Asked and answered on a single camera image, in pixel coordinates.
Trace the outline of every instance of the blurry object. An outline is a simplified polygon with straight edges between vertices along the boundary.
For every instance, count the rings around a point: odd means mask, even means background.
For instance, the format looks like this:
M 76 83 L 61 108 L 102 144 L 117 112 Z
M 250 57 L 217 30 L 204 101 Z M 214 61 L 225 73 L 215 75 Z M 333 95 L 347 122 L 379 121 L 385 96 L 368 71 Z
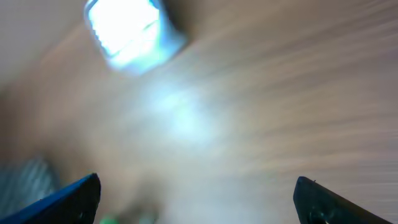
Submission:
M 166 62 L 187 42 L 160 0 L 90 0 L 85 20 L 108 63 L 138 74 Z
M 306 177 L 298 178 L 293 201 L 301 224 L 389 223 Z
M 45 198 L 58 190 L 58 178 L 48 162 L 41 158 L 20 167 L 0 168 L 0 218 Z
M 1 220 L 0 224 L 91 224 L 94 222 L 100 196 L 100 180 L 96 174 L 91 174 Z
M 100 224 L 156 223 L 162 213 L 164 187 L 162 182 L 154 177 L 142 180 L 130 204 L 118 214 L 105 216 Z

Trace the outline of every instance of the wood grain surface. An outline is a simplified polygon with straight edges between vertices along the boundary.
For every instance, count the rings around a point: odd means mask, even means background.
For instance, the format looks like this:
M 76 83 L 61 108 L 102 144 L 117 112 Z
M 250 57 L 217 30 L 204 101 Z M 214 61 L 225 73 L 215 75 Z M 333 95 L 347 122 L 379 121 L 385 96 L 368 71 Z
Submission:
M 398 223 L 398 1 L 167 5 L 190 43 L 144 76 L 82 24 L 10 86 L 15 155 L 97 172 L 98 219 L 151 194 L 159 223 L 298 223 L 304 175 Z

